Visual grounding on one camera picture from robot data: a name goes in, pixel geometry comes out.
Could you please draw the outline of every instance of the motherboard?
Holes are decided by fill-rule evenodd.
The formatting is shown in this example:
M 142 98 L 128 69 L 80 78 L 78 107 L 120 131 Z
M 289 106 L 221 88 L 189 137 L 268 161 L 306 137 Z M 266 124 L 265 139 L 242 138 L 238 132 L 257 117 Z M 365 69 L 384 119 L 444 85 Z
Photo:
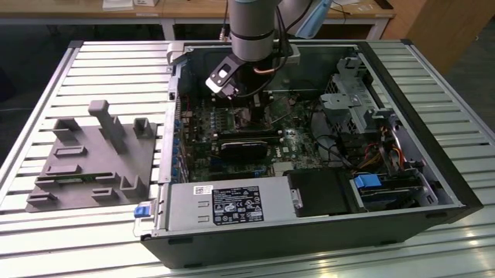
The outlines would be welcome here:
M 274 177 L 325 164 L 309 134 L 312 102 L 290 92 L 269 98 L 256 121 L 252 109 L 232 102 L 202 99 L 193 109 L 182 103 L 189 182 Z

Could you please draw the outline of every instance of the barcode sticker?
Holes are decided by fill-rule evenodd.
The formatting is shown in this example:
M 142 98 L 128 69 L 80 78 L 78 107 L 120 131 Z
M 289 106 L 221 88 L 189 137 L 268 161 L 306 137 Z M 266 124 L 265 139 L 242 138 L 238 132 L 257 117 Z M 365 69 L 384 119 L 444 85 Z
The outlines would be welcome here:
M 204 195 L 204 194 L 210 194 L 210 191 L 213 190 L 212 185 L 198 185 L 194 186 L 193 194 L 194 195 Z

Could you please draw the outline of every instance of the circuit board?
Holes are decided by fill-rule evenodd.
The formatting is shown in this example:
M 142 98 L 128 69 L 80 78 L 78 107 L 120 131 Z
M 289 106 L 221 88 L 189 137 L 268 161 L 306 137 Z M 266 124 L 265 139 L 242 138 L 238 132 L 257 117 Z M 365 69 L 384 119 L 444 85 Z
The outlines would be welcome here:
M 273 93 L 265 107 L 264 119 L 250 122 L 244 107 L 214 107 L 201 101 L 188 113 L 186 153 L 189 182 L 237 178 L 273 177 L 280 166 L 309 169 L 324 165 L 309 137 L 306 103 L 297 102 L 290 93 Z M 217 135 L 249 131 L 276 131 L 277 142 L 268 144 L 265 156 L 249 162 L 224 162 L 218 157 Z

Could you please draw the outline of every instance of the power supply label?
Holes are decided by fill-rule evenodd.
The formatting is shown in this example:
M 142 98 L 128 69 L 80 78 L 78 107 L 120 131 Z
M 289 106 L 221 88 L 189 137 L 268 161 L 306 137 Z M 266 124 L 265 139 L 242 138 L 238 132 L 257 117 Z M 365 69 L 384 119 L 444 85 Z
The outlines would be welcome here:
M 217 226 L 262 221 L 258 187 L 213 189 L 212 209 Z

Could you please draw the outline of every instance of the blue tab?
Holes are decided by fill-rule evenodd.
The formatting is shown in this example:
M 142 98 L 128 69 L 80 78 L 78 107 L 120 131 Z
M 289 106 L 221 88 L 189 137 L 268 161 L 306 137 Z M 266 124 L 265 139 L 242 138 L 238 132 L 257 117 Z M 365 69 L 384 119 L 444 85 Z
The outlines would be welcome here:
M 133 209 L 133 217 L 134 218 L 142 218 L 142 217 L 149 217 L 149 206 L 142 206 L 142 207 L 136 207 Z
M 380 179 L 374 174 L 358 175 L 356 178 L 353 178 L 353 183 L 356 184 L 357 188 L 381 186 Z

